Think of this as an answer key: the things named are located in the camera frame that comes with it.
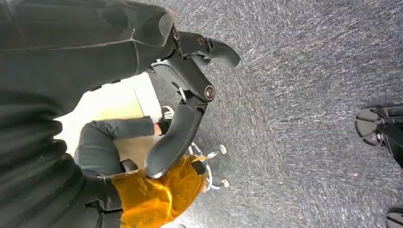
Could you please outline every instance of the screw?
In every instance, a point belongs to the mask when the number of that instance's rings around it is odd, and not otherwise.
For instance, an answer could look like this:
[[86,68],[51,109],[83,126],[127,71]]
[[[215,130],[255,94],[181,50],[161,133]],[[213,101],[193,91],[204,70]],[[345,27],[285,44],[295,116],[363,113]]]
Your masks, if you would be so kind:
[[204,38],[203,38],[203,37],[197,38],[197,43],[198,43],[200,46],[203,46],[203,45],[204,45]]

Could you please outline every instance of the shoe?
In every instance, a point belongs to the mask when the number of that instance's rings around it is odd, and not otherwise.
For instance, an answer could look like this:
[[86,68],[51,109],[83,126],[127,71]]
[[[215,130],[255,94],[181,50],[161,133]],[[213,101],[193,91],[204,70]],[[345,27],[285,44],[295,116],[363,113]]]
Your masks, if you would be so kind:
[[175,111],[169,106],[163,106],[161,108],[162,117],[159,119],[160,122],[164,122],[167,120],[172,120]]

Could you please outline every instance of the bolt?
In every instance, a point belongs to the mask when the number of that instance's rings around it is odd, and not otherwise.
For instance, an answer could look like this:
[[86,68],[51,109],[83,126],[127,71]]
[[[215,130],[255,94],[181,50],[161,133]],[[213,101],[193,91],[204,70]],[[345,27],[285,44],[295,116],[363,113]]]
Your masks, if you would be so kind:
[[215,90],[214,87],[211,85],[206,86],[204,90],[204,95],[207,99],[212,100],[215,97]]
[[204,38],[203,37],[199,37],[199,38],[197,38],[197,43],[200,45],[200,46],[203,46],[204,45]]
[[173,38],[175,40],[179,40],[179,32],[178,32],[178,30],[176,30],[176,28],[172,29],[172,34],[173,34]]

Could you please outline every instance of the gray carpet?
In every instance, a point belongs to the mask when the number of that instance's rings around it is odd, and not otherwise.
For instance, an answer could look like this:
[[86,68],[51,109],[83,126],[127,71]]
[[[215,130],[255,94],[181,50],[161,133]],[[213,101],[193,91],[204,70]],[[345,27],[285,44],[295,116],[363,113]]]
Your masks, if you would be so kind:
[[[403,101],[403,1],[160,0],[177,27],[233,46],[203,68],[218,89],[197,135],[216,180],[178,219],[188,228],[384,228],[402,170],[358,139],[355,114]],[[161,104],[179,96],[159,77]]]

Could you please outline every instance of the black plastic part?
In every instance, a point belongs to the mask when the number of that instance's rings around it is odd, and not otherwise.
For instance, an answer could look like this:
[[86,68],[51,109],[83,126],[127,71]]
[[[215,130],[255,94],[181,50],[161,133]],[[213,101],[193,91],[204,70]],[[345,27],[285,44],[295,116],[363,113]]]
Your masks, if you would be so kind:
[[180,47],[183,56],[190,55],[200,66],[216,58],[224,67],[236,67],[240,62],[237,52],[227,44],[191,32],[180,32]]
[[355,130],[358,136],[371,146],[386,146],[382,139],[374,136],[392,125],[403,125],[403,106],[366,108],[355,117]]
[[238,65],[240,57],[234,49],[218,40],[207,39],[207,41],[211,43],[212,47],[210,53],[207,55],[209,58],[216,58],[226,68]]
[[130,172],[138,169],[138,166],[131,159],[126,159],[120,162],[125,172]]
[[191,163],[192,167],[196,171],[197,174],[201,175],[206,172],[206,167],[203,165],[201,161],[195,161]]
[[388,213],[386,226],[388,228],[403,228],[403,214],[397,212]]
[[167,134],[151,149],[145,162],[152,179],[163,176],[185,154],[196,135],[207,103],[193,96],[177,106]]
[[175,52],[170,58],[153,63],[152,66],[169,84],[173,82],[174,86],[190,90],[201,100],[209,101],[204,95],[204,90],[207,86],[211,86],[211,83],[191,58],[182,59],[179,53]]

